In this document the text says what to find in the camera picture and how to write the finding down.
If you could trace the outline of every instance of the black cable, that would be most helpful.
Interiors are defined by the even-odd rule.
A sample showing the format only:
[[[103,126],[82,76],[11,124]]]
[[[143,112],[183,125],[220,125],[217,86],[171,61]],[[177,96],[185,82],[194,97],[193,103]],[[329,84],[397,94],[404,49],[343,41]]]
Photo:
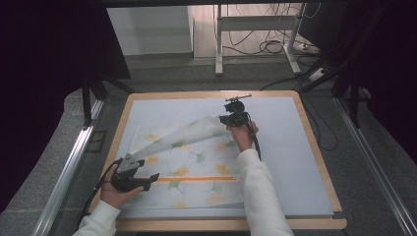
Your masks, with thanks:
[[[249,132],[250,132],[250,135],[252,137],[252,140],[254,141],[254,144],[255,144],[255,149],[258,152],[258,156],[260,157],[260,161],[262,161],[262,159],[261,159],[261,148],[260,148],[260,144],[258,142],[257,135],[255,134],[254,127],[252,127],[251,116],[249,114],[248,114],[248,116],[249,116],[249,122],[247,122],[245,124],[245,126],[249,130]]]
[[[311,57],[320,57],[320,56],[322,56],[321,52],[307,52],[307,51],[299,50],[295,47],[292,48],[292,52],[295,55],[301,55],[301,56],[311,56]]]
[[[312,67],[310,67],[306,73],[303,74],[303,78],[300,80],[300,82],[298,83],[298,89],[296,89],[297,86],[295,86],[294,90],[296,90],[297,92],[300,92],[301,87],[303,86],[303,83],[310,78],[310,76],[320,67],[322,67],[322,65],[325,63],[327,57],[320,57],[319,60],[317,60]]]
[[[312,58],[312,57],[318,57],[318,56],[310,56],[310,55],[298,56],[297,57],[297,62],[300,63],[301,65],[305,66],[305,67],[312,67],[314,65],[314,63],[312,65],[308,65],[305,62],[301,61],[301,58]]]
[[[101,185],[103,184],[108,172],[110,171],[110,169],[113,167],[113,165],[117,164],[119,165],[122,162],[123,158],[120,158],[118,160],[113,161],[113,163],[111,163],[107,169],[104,171],[104,174],[101,176],[100,180],[98,180],[98,183],[95,185],[95,187],[92,189],[92,193],[89,195],[89,199],[86,201],[86,204],[84,205],[83,210],[81,211],[79,218],[77,220],[77,226],[75,231],[79,230],[80,227],[80,223],[83,220],[84,216],[88,215],[87,211],[89,210],[89,206],[91,205],[92,199],[95,197],[95,195],[97,194],[98,190],[101,188]]]
[[[278,9],[279,9],[279,4],[278,4],[278,7],[276,8],[276,11],[274,11],[274,14],[275,15],[277,15]],[[228,14],[229,14],[229,5],[227,5],[227,16],[228,16]],[[212,6],[212,20],[213,20],[213,25],[214,25],[214,37],[215,37],[215,40],[218,40],[217,39],[216,31],[215,31],[214,5]],[[237,43],[235,43],[235,42],[233,42],[232,37],[231,37],[231,32],[229,31],[229,41],[230,41],[230,43],[233,46],[237,46],[240,43],[242,43],[243,41],[245,41],[253,32],[254,32],[254,30],[250,31],[243,39],[241,39],[240,41],[238,41]],[[244,54],[244,55],[258,55],[260,53],[278,54],[278,53],[282,52],[282,50],[283,50],[283,47],[282,47],[283,42],[278,41],[278,40],[268,40],[269,34],[270,34],[270,31],[268,32],[267,37],[264,40],[264,42],[261,42],[261,44],[260,44],[260,51],[258,51],[258,52],[250,53],[250,52],[244,52],[244,51],[238,50],[238,49],[236,49],[234,47],[229,47],[229,46],[222,46],[222,47],[223,48],[226,48],[226,49],[230,49],[230,50],[237,51],[237,52],[239,52],[241,54]],[[269,50],[268,47],[271,46],[271,45],[275,45],[275,44],[281,45],[281,47],[279,48],[279,50],[278,51],[271,51],[271,50]]]
[[[278,81],[272,82],[270,84],[267,84],[266,86],[263,86],[260,90],[264,90],[264,89],[266,89],[268,87],[274,86],[274,85],[279,84],[279,83],[283,83],[283,82],[287,82],[287,81],[292,81],[292,80],[301,78],[302,76],[303,75],[296,76],[296,77],[291,77],[291,78],[287,78],[287,79],[283,79],[283,80],[278,80]]]
[[[331,126],[328,124],[328,122],[325,120],[325,118],[323,118],[323,116],[317,111],[313,102],[307,96],[304,96],[302,92],[300,92],[300,98],[301,98],[301,102],[303,103],[303,106],[304,106],[305,110],[310,115],[310,117],[313,120],[313,123],[315,124],[315,126],[317,128],[317,131],[318,131],[317,143],[318,143],[319,147],[322,148],[322,149],[325,149],[325,150],[335,150],[339,145],[339,140],[338,140],[338,137],[337,137],[335,131],[331,128]],[[310,111],[310,109],[308,108],[306,103],[304,102],[304,98],[310,103],[310,105],[313,107],[313,110],[316,112],[316,114],[319,116],[319,118],[325,123],[325,125],[331,131],[331,134],[334,136],[335,144],[334,144],[333,147],[325,147],[325,146],[322,145],[322,132],[321,132],[320,126],[319,126],[318,122],[316,121],[316,118],[313,116],[312,112]]]
[[[347,234],[345,229],[342,229],[341,232],[343,233],[344,236],[349,236],[349,234]]]

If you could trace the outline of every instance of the metal frame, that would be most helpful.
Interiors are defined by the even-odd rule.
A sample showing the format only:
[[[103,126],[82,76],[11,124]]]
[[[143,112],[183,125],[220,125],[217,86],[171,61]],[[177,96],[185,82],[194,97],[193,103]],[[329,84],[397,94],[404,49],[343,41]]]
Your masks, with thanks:
[[[365,137],[362,135],[362,132],[359,128],[356,128],[355,124],[352,122],[349,116],[349,109],[347,108],[344,98],[337,97],[334,99],[337,108],[339,109],[344,122],[346,123],[347,128],[349,129],[353,139],[356,142],[356,145],[360,149],[365,161],[368,164],[372,174],[374,175],[375,180],[377,181],[381,191],[383,192],[384,197],[387,200],[393,214],[395,215],[399,225],[401,226],[404,235],[413,236],[417,235],[417,227],[414,223],[413,218],[410,215],[409,210],[405,206],[399,194],[396,192],[395,188],[392,186],[388,177],[386,176],[383,168],[378,162],[378,158],[372,152],[371,147],[368,145]]]
[[[292,72],[295,75],[301,74],[300,67],[292,52],[295,37],[300,27],[305,3],[302,3],[300,11],[296,16],[255,16],[255,17],[222,17],[221,5],[217,5],[217,45],[215,53],[215,74],[223,75],[223,55],[221,33],[224,31],[242,30],[291,30],[288,43],[283,48],[289,61]]]
[[[52,191],[52,194],[50,195],[49,200],[43,209],[42,215],[40,216],[31,235],[40,236],[47,235],[49,233],[49,230],[51,229],[55,220],[55,216],[58,213],[59,207],[62,205],[65,195],[67,194],[68,188],[77,170],[81,156],[83,155],[84,149],[86,148],[87,142],[89,141],[89,137],[94,128],[96,118],[98,117],[102,105],[103,102],[100,100],[97,100],[94,103],[91,110],[91,124],[89,127],[81,130],[70,153],[70,156],[68,157],[68,160],[64,166],[64,169],[62,170],[61,175],[59,176],[59,179]]]

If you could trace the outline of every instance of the gray carpet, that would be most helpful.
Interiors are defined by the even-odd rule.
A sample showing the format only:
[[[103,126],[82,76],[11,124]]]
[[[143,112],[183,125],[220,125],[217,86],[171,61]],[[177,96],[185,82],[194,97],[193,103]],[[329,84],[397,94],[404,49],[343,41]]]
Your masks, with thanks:
[[[292,77],[283,57],[225,60],[224,75],[214,75],[213,60],[192,61],[184,57],[166,59],[128,57],[133,80],[123,81],[137,92],[254,89]],[[293,89],[297,80],[268,89]],[[403,235],[374,176],[354,143],[329,93],[332,81],[303,94],[311,126],[321,147],[334,188],[348,219],[345,230],[295,230],[295,235]],[[71,235],[85,201],[103,168],[128,94],[105,84],[108,98],[84,153],[67,198],[49,235]],[[0,216],[0,235],[30,235],[46,204],[66,158],[83,127],[81,93],[69,95],[61,123],[27,182]],[[416,218],[417,168],[403,149],[360,105],[361,130],[379,158],[384,171]],[[101,143],[100,137],[105,134]],[[116,235],[137,235],[117,232]],[[138,235],[249,235],[235,233],[141,233]]]

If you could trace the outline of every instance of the white cloth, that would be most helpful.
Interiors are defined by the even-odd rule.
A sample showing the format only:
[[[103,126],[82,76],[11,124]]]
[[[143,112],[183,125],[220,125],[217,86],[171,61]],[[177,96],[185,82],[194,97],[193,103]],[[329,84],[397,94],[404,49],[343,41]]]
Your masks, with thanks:
[[[237,157],[241,169],[239,182],[243,191],[245,211],[252,236],[293,235],[281,210],[267,166],[260,162],[254,149],[242,151]],[[74,235],[114,235],[120,209],[100,201],[90,216],[84,217]]]
[[[116,233],[117,209],[100,200],[94,211],[85,216],[74,236],[112,236]]]
[[[246,217],[252,236],[293,235],[282,212],[272,177],[254,149],[237,157],[241,170],[239,182],[243,192]]]

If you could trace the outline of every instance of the wooden frame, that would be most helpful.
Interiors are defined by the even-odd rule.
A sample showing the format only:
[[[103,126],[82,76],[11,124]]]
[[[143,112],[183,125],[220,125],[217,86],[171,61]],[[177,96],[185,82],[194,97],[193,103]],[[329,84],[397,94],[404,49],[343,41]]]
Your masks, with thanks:
[[[309,144],[316,159],[320,173],[324,180],[328,196],[330,198],[333,212],[342,212],[340,202],[337,198],[334,187],[328,175],[326,164],[323,160],[316,138],[314,137],[307,114],[297,92],[291,90],[275,91],[186,91],[186,92],[153,92],[134,93],[128,97],[122,117],[117,127],[109,154],[104,165],[110,165],[117,154],[129,113],[135,100],[152,99],[193,99],[193,98],[230,98],[250,93],[253,97],[277,97],[291,96],[294,99],[300,119],[303,123]],[[94,209],[99,200],[99,194],[92,201],[91,208]],[[343,229],[347,221],[344,217],[310,217],[287,219],[292,229]],[[117,220],[116,228],[120,231],[249,231],[246,218],[220,218],[220,219],[120,219]]]

